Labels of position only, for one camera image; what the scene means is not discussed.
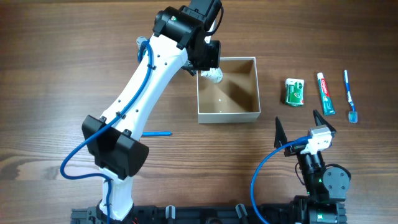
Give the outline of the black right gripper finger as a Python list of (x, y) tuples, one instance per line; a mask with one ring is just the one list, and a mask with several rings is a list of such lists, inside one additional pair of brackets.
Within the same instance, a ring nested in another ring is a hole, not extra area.
[(285, 131), (282, 127), (282, 123), (280, 122), (279, 117), (275, 118), (275, 139), (274, 139), (274, 147), (280, 148), (281, 146), (288, 143), (287, 136), (285, 135)]
[(316, 126), (326, 125), (331, 134), (336, 134), (336, 129), (330, 123), (328, 123), (317, 110), (313, 110), (313, 117)]

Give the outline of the blue mouthwash bottle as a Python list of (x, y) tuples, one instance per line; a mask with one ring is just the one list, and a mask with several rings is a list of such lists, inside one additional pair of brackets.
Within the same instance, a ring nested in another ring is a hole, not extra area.
[(146, 46), (143, 44), (144, 42), (147, 41), (147, 38), (145, 38), (144, 36), (140, 36), (136, 39), (136, 44), (138, 47), (138, 51), (137, 51), (137, 61), (140, 63), (145, 55), (145, 53), (147, 52)]

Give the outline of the white leaf-print tube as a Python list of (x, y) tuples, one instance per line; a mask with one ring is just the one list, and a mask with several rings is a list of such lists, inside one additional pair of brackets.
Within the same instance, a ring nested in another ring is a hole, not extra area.
[(220, 83), (223, 80), (223, 72), (221, 71), (220, 67), (201, 71), (201, 76), (212, 81), (214, 84)]

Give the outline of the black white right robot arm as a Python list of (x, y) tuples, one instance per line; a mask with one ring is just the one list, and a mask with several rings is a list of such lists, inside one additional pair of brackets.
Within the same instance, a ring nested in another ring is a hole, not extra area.
[(313, 111), (316, 126), (308, 130), (309, 140), (288, 141), (279, 118), (275, 119), (275, 148), (284, 148), (284, 156), (295, 156), (307, 195), (296, 195), (283, 205), (277, 205), (271, 215), (273, 223), (344, 224), (348, 222), (344, 201), (350, 187), (351, 173), (338, 164), (326, 164), (322, 151), (331, 147), (336, 129), (317, 111)]

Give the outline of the green soap packet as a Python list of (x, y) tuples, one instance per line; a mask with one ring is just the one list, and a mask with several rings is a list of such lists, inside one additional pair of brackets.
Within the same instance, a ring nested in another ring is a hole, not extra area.
[(290, 106), (303, 106), (304, 80), (288, 78), (285, 81), (285, 104)]

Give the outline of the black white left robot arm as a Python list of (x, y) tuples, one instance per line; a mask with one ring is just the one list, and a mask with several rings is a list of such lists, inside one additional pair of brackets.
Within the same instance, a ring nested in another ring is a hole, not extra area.
[(180, 69), (194, 75), (218, 68), (221, 44), (211, 36), (223, 14), (221, 1), (191, 1), (159, 11), (152, 36), (140, 44), (139, 66), (125, 89), (99, 118), (84, 120), (83, 144), (104, 179), (103, 198), (89, 212), (89, 222), (133, 223), (132, 182), (149, 154), (139, 141), (149, 114)]

